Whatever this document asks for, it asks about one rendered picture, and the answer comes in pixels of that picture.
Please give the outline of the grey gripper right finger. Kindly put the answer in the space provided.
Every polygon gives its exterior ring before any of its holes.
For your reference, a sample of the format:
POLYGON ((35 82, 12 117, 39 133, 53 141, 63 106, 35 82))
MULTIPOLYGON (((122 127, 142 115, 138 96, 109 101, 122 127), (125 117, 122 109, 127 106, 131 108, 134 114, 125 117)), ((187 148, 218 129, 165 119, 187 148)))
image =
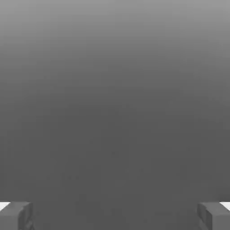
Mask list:
POLYGON ((230 230, 230 202, 197 204, 199 230, 230 230))

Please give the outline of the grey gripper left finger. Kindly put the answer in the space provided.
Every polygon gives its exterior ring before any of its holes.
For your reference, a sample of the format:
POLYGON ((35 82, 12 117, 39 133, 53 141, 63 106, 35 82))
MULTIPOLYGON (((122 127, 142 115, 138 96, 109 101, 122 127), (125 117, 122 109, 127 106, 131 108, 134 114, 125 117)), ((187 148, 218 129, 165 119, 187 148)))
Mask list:
POLYGON ((0 201, 0 230, 34 230, 33 203, 0 201))

